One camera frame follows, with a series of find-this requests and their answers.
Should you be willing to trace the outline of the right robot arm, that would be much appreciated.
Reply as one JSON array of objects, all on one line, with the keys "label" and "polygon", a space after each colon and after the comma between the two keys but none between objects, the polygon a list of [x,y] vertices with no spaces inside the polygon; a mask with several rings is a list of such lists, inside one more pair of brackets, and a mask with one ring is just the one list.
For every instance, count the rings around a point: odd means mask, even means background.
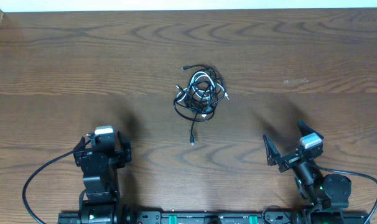
[{"label": "right robot arm", "polygon": [[348,208],[351,194],[351,180],[341,174],[323,175],[317,167],[315,158],[323,153],[323,136],[308,127],[302,120],[298,121],[302,135],[295,151],[281,156],[271,139],[263,136],[266,146],[266,159],[269,166],[278,166],[279,172],[292,170],[301,196],[311,204],[300,212],[294,212],[292,223],[321,223],[320,218],[312,219],[313,213],[328,212],[328,221],[338,220],[344,223],[344,208]]}]

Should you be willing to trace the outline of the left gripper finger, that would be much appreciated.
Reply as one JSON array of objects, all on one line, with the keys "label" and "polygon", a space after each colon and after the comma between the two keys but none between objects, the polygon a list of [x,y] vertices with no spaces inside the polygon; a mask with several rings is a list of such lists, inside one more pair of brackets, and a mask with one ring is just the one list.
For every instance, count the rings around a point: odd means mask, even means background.
[{"label": "left gripper finger", "polygon": [[125,163],[132,161],[132,149],[130,140],[120,131],[117,132],[118,140],[123,153],[123,160]]},{"label": "left gripper finger", "polygon": [[84,137],[81,137],[80,141],[78,144],[73,148],[74,153],[82,152],[85,150],[86,147],[86,141]]}]

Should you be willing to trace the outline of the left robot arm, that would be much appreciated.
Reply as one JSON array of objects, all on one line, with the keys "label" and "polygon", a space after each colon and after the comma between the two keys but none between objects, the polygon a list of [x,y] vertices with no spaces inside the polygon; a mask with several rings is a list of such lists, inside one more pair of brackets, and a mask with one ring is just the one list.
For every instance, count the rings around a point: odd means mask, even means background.
[{"label": "left robot arm", "polygon": [[120,202],[118,169],[132,160],[131,143],[112,126],[97,127],[73,150],[83,172],[78,223],[129,223],[131,216]]}]

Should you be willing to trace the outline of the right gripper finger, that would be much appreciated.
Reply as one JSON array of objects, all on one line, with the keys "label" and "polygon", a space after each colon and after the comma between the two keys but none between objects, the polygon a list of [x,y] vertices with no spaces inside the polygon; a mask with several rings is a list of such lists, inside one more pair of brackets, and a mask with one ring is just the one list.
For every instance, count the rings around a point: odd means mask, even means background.
[{"label": "right gripper finger", "polygon": [[318,133],[317,131],[310,128],[301,119],[298,120],[297,125],[298,125],[299,131],[300,131],[300,133],[303,137],[308,136],[310,134],[316,134],[320,139],[324,139],[324,137],[320,133]]},{"label": "right gripper finger", "polygon": [[269,166],[277,165],[278,160],[281,158],[279,151],[276,149],[275,145],[267,135],[263,136],[263,141],[266,147],[267,164]]}]

